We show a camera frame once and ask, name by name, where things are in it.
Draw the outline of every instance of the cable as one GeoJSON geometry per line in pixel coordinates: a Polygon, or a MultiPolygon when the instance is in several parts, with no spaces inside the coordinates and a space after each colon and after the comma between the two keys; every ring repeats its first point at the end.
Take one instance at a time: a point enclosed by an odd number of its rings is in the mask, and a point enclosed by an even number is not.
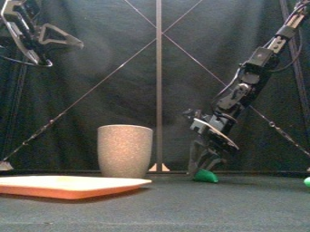
{"type": "MultiPolygon", "coordinates": [[[[7,49],[9,50],[7,47],[4,47],[3,45],[0,45],[0,48],[1,49],[7,49]]],[[[9,61],[12,63],[19,63],[19,64],[24,64],[24,65],[28,65],[28,66],[33,66],[33,67],[43,67],[43,68],[50,68],[54,66],[52,62],[50,60],[46,60],[47,61],[47,65],[44,64],[35,64],[35,63],[28,63],[28,62],[24,62],[24,61],[20,61],[20,60],[16,60],[13,58],[9,58],[4,55],[0,55],[0,58],[4,59],[5,61],[9,61]]]]}

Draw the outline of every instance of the plastic tray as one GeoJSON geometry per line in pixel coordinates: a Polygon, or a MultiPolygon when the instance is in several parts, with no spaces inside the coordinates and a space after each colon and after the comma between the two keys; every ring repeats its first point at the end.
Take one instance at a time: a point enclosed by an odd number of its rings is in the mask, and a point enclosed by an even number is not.
{"type": "Polygon", "coordinates": [[[138,189],[148,179],[28,176],[0,178],[0,193],[46,198],[79,199],[138,189]]]}

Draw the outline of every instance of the black curtain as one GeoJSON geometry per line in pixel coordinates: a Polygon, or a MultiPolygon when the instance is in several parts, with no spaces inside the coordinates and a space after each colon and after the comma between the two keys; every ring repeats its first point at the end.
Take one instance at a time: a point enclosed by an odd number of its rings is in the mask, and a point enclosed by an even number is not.
{"type": "MultiPolygon", "coordinates": [[[[156,1],[44,0],[41,8],[40,24],[50,22],[76,36],[84,49],[51,49],[54,67],[27,68],[15,120],[3,121],[3,157],[66,112],[9,161],[16,169],[98,169],[99,126],[135,124],[156,133],[156,1]]],[[[182,111],[194,108],[211,113],[210,102],[230,83],[239,63],[267,43],[282,24],[278,1],[162,1],[162,154],[171,170],[187,169],[188,144],[196,136],[182,111]]],[[[307,70],[309,35],[303,33],[307,70]]],[[[290,60],[287,50],[279,66],[290,60]]],[[[1,73],[17,68],[21,66],[4,63],[1,73]]],[[[19,79],[19,73],[11,72],[1,88],[12,89],[19,79]]],[[[5,91],[1,95],[3,118],[8,119],[13,112],[7,106],[13,102],[5,91]]],[[[309,147],[291,68],[274,74],[251,106],[309,147]]],[[[309,157],[254,109],[239,116],[230,138],[241,152],[222,169],[306,170],[309,157]]]]}

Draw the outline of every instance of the white speckled cup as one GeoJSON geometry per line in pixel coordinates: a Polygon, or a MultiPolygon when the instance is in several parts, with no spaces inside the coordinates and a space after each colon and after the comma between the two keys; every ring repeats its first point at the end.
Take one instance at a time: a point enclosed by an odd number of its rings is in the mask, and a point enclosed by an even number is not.
{"type": "Polygon", "coordinates": [[[152,129],[135,125],[98,128],[98,162],[103,177],[146,177],[152,145],[152,129]]]}

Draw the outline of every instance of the green object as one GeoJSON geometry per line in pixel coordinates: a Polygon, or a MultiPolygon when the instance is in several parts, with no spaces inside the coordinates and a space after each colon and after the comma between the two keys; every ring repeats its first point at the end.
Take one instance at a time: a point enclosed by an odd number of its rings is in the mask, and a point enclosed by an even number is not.
{"type": "Polygon", "coordinates": [[[211,183],[217,183],[218,182],[218,177],[217,175],[205,169],[201,169],[192,179],[194,181],[199,181],[199,182],[211,182],[211,183]]]}
{"type": "Polygon", "coordinates": [[[305,185],[310,187],[310,177],[305,179],[305,185]]]}

